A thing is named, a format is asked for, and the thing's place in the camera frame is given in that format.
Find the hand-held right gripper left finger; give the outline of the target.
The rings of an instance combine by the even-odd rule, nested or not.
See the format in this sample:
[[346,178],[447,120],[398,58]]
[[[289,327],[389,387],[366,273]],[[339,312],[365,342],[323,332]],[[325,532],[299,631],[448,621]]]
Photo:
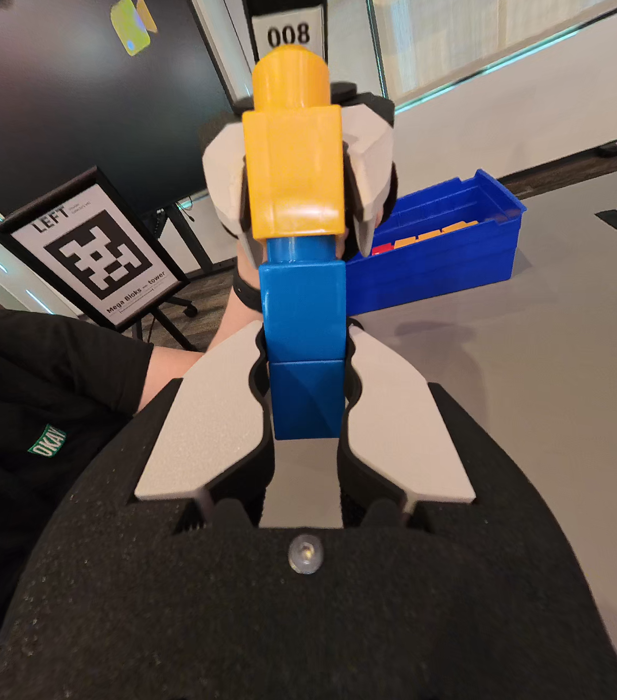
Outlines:
[[136,486],[138,501],[224,499],[261,509],[275,473],[263,324],[210,349],[181,380]]

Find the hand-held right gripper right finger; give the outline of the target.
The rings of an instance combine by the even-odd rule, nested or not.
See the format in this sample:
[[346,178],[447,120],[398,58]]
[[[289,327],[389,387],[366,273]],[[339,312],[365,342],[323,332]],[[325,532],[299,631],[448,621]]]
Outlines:
[[389,501],[404,517],[419,503],[475,502],[426,378],[359,325],[347,341],[337,474],[348,502],[367,512]]

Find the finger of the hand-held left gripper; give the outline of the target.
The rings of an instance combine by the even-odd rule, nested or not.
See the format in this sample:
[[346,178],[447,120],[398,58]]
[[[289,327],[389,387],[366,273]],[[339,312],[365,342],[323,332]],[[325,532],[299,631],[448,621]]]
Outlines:
[[341,109],[343,130],[346,232],[341,256],[371,254],[375,230],[394,209],[394,128],[372,104],[349,104]]
[[235,236],[250,261],[261,264],[261,245],[251,229],[250,188],[242,122],[225,125],[203,153],[209,196],[223,227]]

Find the orange mega block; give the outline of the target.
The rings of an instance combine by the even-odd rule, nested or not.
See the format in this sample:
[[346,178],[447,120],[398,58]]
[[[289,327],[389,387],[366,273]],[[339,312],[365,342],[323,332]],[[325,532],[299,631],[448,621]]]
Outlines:
[[253,238],[342,234],[343,125],[328,65],[283,45],[257,63],[252,80],[254,109],[242,121]]

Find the blue mega block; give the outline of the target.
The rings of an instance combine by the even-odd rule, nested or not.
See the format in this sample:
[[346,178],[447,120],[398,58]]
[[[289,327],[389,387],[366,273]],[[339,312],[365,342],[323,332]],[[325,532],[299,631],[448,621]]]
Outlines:
[[346,406],[345,367],[344,360],[269,363],[277,440],[339,437]]
[[336,236],[269,239],[259,268],[269,362],[342,361],[346,355],[346,264]]

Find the pile of coloured toy bricks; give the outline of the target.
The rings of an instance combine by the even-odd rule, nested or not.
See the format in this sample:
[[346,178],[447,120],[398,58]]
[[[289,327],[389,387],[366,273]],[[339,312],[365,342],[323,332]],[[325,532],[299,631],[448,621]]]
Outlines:
[[442,229],[437,229],[437,230],[432,230],[429,232],[425,232],[422,234],[418,235],[413,235],[409,237],[403,237],[401,239],[395,240],[393,243],[385,243],[381,244],[378,246],[374,246],[374,248],[371,251],[371,254],[373,256],[380,255],[385,252],[389,252],[395,249],[400,249],[406,246],[410,246],[415,243],[419,243],[422,241],[430,240],[436,237],[440,237],[441,235],[448,234],[451,232],[455,232],[461,229],[469,228],[475,225],[478,225],[479,222],[477,220],[473,221],[458,221],[456,223],[450,224]]

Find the blue plastic bin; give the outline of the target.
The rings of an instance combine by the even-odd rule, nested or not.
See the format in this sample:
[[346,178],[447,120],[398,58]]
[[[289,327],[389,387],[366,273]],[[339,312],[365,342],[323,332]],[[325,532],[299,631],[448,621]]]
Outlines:
[[458,221],[479,224],[377,256],[357,254],[346,264],[348,315],[510,279],[525,210],[484,170],[400,197],[372,248]]

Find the person's left hand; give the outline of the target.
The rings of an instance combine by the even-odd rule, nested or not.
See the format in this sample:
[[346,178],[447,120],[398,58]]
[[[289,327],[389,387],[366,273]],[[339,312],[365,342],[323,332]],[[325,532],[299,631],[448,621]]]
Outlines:
[[253,253],[247,248],[242,240],[239,240],[236,245],[237,268],[240,277],[249,285],[259,288],[259,270],[254,259]]

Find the black monitor stand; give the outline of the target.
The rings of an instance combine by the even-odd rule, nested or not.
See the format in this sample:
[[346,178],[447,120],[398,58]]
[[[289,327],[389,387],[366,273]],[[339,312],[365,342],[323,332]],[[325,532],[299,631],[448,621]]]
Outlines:
[[188,279],[235,266],[235,239],[221,225],[208,195],[187,197],[143,215],[146,228]]

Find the black wrist band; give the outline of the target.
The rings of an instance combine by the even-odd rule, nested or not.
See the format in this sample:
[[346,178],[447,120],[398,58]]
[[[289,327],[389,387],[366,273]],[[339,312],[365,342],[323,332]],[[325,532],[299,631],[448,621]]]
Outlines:
[[260,290],[245,281],[237,267],[234,268],[233,290],[237,299],[246,308],[259,314],[263,313]]

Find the large window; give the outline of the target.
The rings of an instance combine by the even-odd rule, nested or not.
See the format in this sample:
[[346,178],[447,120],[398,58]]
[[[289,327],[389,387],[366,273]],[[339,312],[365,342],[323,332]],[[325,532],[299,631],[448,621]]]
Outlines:
[[398,110],[555,46],[617,1],[367,1],[367,88]]

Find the marker sign board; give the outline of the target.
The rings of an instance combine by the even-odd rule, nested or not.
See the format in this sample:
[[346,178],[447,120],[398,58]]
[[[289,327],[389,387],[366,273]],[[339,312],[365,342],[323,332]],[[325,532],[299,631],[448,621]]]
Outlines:
[[121,333],[152,315],[197,351],[160,309],[187,275],[98,167],[0,221],[0,244],[97,325]]

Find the large black monitor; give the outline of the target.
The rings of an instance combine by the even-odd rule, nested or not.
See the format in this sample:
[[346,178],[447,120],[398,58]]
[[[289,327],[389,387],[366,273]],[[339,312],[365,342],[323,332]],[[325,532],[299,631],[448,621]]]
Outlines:
[[97,167],[138,215],[206,188],[232,114],[189,1],[0,1],[0,214]]

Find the person's black clothing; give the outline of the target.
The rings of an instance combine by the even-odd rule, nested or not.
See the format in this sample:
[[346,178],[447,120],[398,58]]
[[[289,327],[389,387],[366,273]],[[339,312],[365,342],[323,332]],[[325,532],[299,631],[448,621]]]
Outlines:
[[59,503],[138,411],[152,352],[82,320],[0,310],[0,628]]

